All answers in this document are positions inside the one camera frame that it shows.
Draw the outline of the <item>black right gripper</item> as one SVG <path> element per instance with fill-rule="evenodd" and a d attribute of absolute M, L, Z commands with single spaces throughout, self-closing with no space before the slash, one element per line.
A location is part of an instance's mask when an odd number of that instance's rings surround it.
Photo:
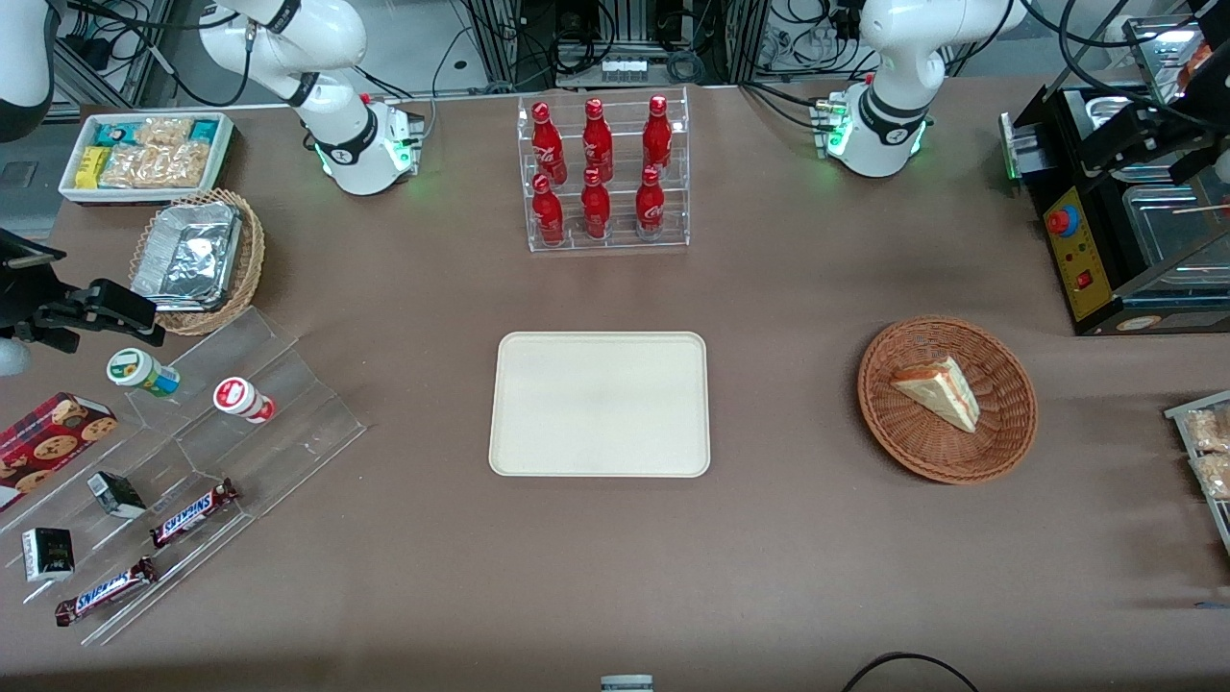
<path fill-rule="evenodd" d="M 62 281 L 53 263 L 66 253 L 1 231 L 1 337 L 44 343 L 57 352 L 76 352 L 90 312 L 109 320 L 118 334 L 161 347 L 166 329 L 157 324 L 157 304 L 109 279 L 89 288 Z"/>

